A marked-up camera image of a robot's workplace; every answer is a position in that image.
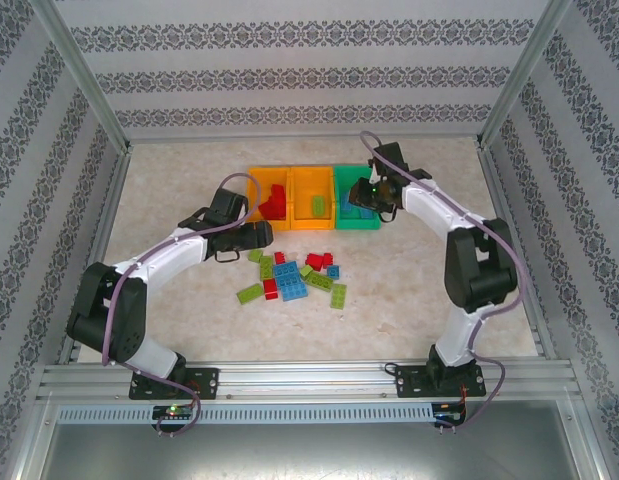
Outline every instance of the green lego brick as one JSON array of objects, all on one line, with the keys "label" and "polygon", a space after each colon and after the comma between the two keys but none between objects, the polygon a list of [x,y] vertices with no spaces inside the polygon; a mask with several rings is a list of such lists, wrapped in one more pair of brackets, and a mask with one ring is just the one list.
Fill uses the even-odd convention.
[{"label": "green lego brick", "polygon": [[314,196],[312,199],[313,216],[322,217],[325,214],[325,197],[320,195]]},{"label": "green lego brick", "polygon": [[330,292],[333,286],[333,279],[319,274],[318,272],[311,272],[305,278],[305,283],[309,286],[319,288],[325,292]]},{"label": "green lego brick", "polygon": [[251,250],[249,252],[249,256],[247,258],[250,262],[259,263],[260,257],[262,257],[262,250],[256,248],[255,250]]},{"label": "green lego brick", "polygon": [[311,268],[311,266],[310,266],[310,265],[305,265],[304,267],[302,267],[302,268],[300,269],[300,276],[301,276],[302,278],[307,278],[307,276],[308,276],[311,272],[313,272],[313,268]]},{"label": "green lego brick", "polygon": [[264,294],[265,290],[259,283],[254,283],[252,286],[247,287],[244,290],[240,290],[238,293],[236,293],[236,295],[238,296],[238,300],[240,301],[240,305],[249,303],[250,301],[255,300],[258,297],[262,297]]},{"label": "green lego brick", "polygon": [[345,308],[345,297],[347,295],[347,286],[336,283],[331,290],[331,308],[342,310]]},{"label": "green lego brick", "polygon": [[273,257],[263,255],[260,257],[260,280],[273,278]]}]

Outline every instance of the beige floor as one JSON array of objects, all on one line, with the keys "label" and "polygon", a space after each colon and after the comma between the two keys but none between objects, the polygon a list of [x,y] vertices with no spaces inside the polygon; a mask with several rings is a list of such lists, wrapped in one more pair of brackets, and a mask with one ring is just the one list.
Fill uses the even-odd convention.
[{"label": "beige floor", "polygon": [[[471,139],[402,139],[414,169],[425,168],[461,204],[485,217],[493,207]],[[133,158],[106,262],[128,259],[166,237],[176,223],[208,205],[228,174],[254,165],[365,163],[356,138],[141,145]],[[245,191],[245,182],[230,186]],[[346,360],[423,358],[443,332],[448,299],[444,246],[417,218],[400,212],[382,229],[284,232],[267,252],[304,261],[330,251],[348,285],[343,311],[329,294],[283,303],[260,298],[240,306],[235,292],[258,281],[246,258],[213,260],[175,278],[151,300],[147,331],[188,360]],[[98,355],[83,348],[80,361]],[[536,355],[522,307],[491,320],[478,351]]]}]

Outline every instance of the robotic arm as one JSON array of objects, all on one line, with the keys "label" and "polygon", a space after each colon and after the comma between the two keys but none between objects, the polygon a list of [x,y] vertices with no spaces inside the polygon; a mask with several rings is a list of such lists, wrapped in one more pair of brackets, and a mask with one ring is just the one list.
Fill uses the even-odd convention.
[{"label": "robotic arm", "polygon": [[[174,243],[138,265],[124,282],[118,297],[109,344],[111,360],[159,378],[183,383],[186,370],[184,357],[158,344],[145,332],[147,300],[171,278],[212,256],[219,262],[234,261],[240,257],[240,251],[270,245],[273,233],[266,221],[244,223],[218,233],[190,235],[235,222],[244,216],[247,209],[246,197],[219,188],[210,207],[201,208],[178,224],[178,228],[167,238],[175,240]],[[221,252],[233,252],[235,258],[220,260],[218,253]],[[113,266],[94,263],[87,268],[67,325],[67,334],[71,338],[102,352],[109,301],[114,288],[123,273],[142,256]]]},{"label": "robotic arm", "polygon": [[[409,171],[398,143],[380,145],[374,150],[398,169]],[[517,287],[514,263],[494,239],[467,219],[469,212],[446,195],[438,194],[440,189],[427,172],[410,172],[422,183],[418,185],[376,158],[369,160],[369,166],[371,178],[359,179],[351,189],[350,203],[378,212],[384,222],[392,221],[397,210],[405,210],[423,220],[446,242],[444,284],[452,306],[445,332],[431,347],[426,377],[430,393],[457,392],[458,384],[468,375],[476,376],[470,346],[477,323]],[[390,220],[385,220],[383,214],[391,215]],[[503,220],[471,216],[511,244]]]}]

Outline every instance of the enclosure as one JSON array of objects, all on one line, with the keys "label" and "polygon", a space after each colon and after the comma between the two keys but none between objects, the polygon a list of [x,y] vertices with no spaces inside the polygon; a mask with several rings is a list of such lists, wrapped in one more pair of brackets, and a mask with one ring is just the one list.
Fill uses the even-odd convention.
[{"label": "enclosure", "polygon": [[[383,370],[427,357],[450,301],[422,221],[344,209],[361,130],[504,219],[527,269],[478,337],[503,388],[456,435]],[[147,332],[218,368],[217,398],[154,438],[166,403],[66,336],[80,279],[256,170],[287,196],[266,254],[333,253],[345,308],[240,305],[246,255],[186,270]],[[0,0],[0,478],[140,474],[619,478],[619,0]]]}]

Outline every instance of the purple cable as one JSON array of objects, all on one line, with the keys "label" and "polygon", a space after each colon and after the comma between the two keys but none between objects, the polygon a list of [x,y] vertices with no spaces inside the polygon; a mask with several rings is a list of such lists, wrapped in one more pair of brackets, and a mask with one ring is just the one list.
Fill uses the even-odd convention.
[{"label": "purple cable", "polygon": [[[111,295],[111,302],[109,303],[109,312],[107,312],[107,323],[105,325],[105,337],[102,343],[102,365],[106,366],[109,363],[109,346],[111,344],[111,330],[113,328],[113,317],[114,317],[114,313],[116,311],[116,305],[118,303],[118,297],[120,296],[120,291],[122,290],[122,286],[125,283],[125,281],[127,281],[127,278],[129,278],[129,275],[131,275],[131,273],[136,270],[138,268],[138,266],[140,266],[143,262],[147,261],[149,258],[151,258],[152,256],[154,256],[156,253],[158,253],[159,251],[161,251],[162,249],[168,247],[169,245],[172,245],[178,241],[182,241],[182,240],[187,240],[188,238],[193,238],[193,237],[198,237],[201,235],[206,235],[209,233],[217,233],[217,232],[222,232],[224,230],[229,230],[231,228],[235,228],[239,225],[241,225],[242,223],[245,222],[245,220],[247,220],[249,217],[251,217],[251,215],[253,215],[256,211],[256,209],[258,208],[258,205],[260,204],[260,184],[258,183],[258,180],[256,180],[254,177],[252,177],[251,175],[247,174],[247,173],[233,173],[231,175],[229,175],[227,178],[225,178],[221,183],[220,186],[218,188],[222,188],[225,186],[225,184],[231,180],[232,178],[236,178],[236,177],[245,177],[248,178],[249,180],[251,180],[254,185],[256,186],[256,201],[254,202],[254,204],[252,205],[251,209],[245,213],[245,215],[241,218],[239,218],[238,220],[236,220],[235,222],[231,222],[228,223],[227,225],[222,225],[220,227],[212,227],[212,228],[207,228],[205,230],[201,230],[199,232],[191,232],[191,233],[187,233],[186,235],[183,235],[182,237],[177,237],[177,238],[170,238],[169,240],[166,240],[165,242],[156,245],[155,247],[153,247],[151,250],[147,251],[147,253],[145,253],[144,255],[142,255],[138,261],[136,263],[134,263],[133,265],[131,265],[129,268],[127,268],[127,270],[122,274],[122,276],[120,277],[120,279],[118,280],[118,283],[116,284],[116,287],[113,290],[113,294]],[[170,433],[169,436],[170,437],[175,437],[177,435],[180,435],[182,433],[185,433],[187,430],[189,430],[190,428],[192,428],[196,422],[198,421],[198,419],[200,418],[200,413],[201,413],[201,409],[202,406],[200,404],[200,397],[198,397],[198,395],[196,394],[196,392],[194,392],[192,389],[185,387],[184,385],[180,385],[179,383],[176,382],[172,382],[171,380],[167,380],[166,378],[160,378],[156,375],[152,375],[151,373],[147,373],[147,372],[143,372],[141,370],[138,370],[136,368],[133,368],[127,364],[122,364],[123,366],[129,368],[130,370],[133,370],[134,372],[143,375],[151,380],[155,380],[157,382],[163,383],[165,385],[168,385],[170,387],[175,387],[178,388],[180,390],[182,390],[183,392],[191,395],[193,397],[193,399],[196,402],[196,414],[193,417],[192,421],[189,422],[187,425],[185,425],[184,427],[182,427],[180,430]],[[156,425],[156,430],[158,430],[158,434],[162,435],[163,432],[162,430],[160,430],[160,424],[162,423],[162,421],[165,419],[166,417],[162,417],[158,420],[158,423]]]},{"label": "purple cable", "polygon": [[[485,322],[485,320],[487,318],[493,317],[495,315],[500,315],[500,314],[509,312],[509,311],[513,310],[514,308],[516,308],[518,305],[520,305],[520,303],[522,302],[522,298],[524,296],[525,290],[527,288],[527,276],[525,274],[525,268],[524,268],[522,262],[520,261],[520,258],[518,258],[518,255],[516,255],[516,252],[514,252],[513,248],[511,248],[509,246],[509,244],[507,242],[505,242],[504,239],[500,235],[498,235],[497,233],[495,233],[491,229],[485,227],[481,222],[479,222],[478,220],[473,218],[470,215],[470,212],[468,212],[467,210],[464,210],[464,209],[460,208],[458,205],[456,205],[456,203],[453,200],[451,200],[451,198],[449,198],[441,190],[432,188],[431,186],[429,186],[426,183],[418,180],[417,178],[415,178],[413,175],[409,174],[408,172],[405,172],[404,170],[396,167],[389,160],[387,160],[382,155],[380,155],[378,152],[376,152],[373,149],[373,147],[371,145],[369,145],[369,142],[367,142],[367,139],[365,137],[373,138],[376,142],[378,142],[378,145],[382,145],[382,142],[380,141],[380,138],[376,134],[374,134],[372,132],[369,132],[369,131],[366,131],[366,130],[363,130],[362,132],[360,132],[360,140],[362,141],[362,144],[367,148],[367,150],[369,150],[371,152],[371,154],[375,158],[380,160],[382,163],[384,163],[386,166],[391,168],[396,173],[399,173],[400,175],[402,175],[403,177],[407,178],[412,183],[415,183],[416,185],[418,185],[418,187],[422,188],[426,192],[431,193],[432,195],[435,195],[437,198],[439,198],[442,202],[444,202],[445,205],[447,205],[455,213],[457,213],[458,215],[461,215],[462,218],[466,219],[469,223],[471,223],[475,227],[477,227],[480,230],[482,230],[486,235],[488,235],[491,238],[493,238],[496,241],[496,243],[498,243],[498,245],[500,245],[503,248],[503,250],[505,252],[507,252],[507,255],[509,255],[511,257],[511,260],[513,261],[513,263],[515,265],[516,273],[517,273],[518,279],[519,279],[519,283],[518,283],[518,296],[509,305],[505,305],[503,307],[497,308],[497,309],[492,310],[490,312],[484,313],[480,317],[478,323],[476,324],[476,326],[474,327],[473,331],[471,332],[471,335],[469,336],[469,342],[468,342],[468,345],[467,345],[469,353],[471,353],[471,355],[476,360],[478,360],[480,362],[486,362],[486,363],[491,363],[493,365],[497,365],[500,368],[500,378],[498,380],[498,383],[496,384],[496,386],[494,387],[492,392],[489,394],[487,399],[484,401],[484,403],[480,406],[478,411],[476,413],[474,413],[471,416],[471,418],[469,418],[462,425],[459,425],[458,427],[456,427],[457,429],[464,428],[464,427],[466,427],[468,425],[471,425],[471,423],[473,423],[476,420],[476,418],[478,418],[485,411],[485,409],[489,406],[489,404],[495,398],[495,396],[498,395],[498,392],[500,391],[500,388],[502,388],[502,384],[505,381],[506,368],[502,364],[502,362],[496,360],[495,358],[487,358],[487,357],[483,357],[481,355],[478,355],[475,352],[474,344],[476,342],[476,338],[478,337],[478,332],[482,328],[482,325],[484,324],[484,322]],[[447,422],[444,422],[444,421],[441,421],[441,420],[437,420],[437,421],[439,423],[442,423],[442,424],[446,424],[447,423]]]}]

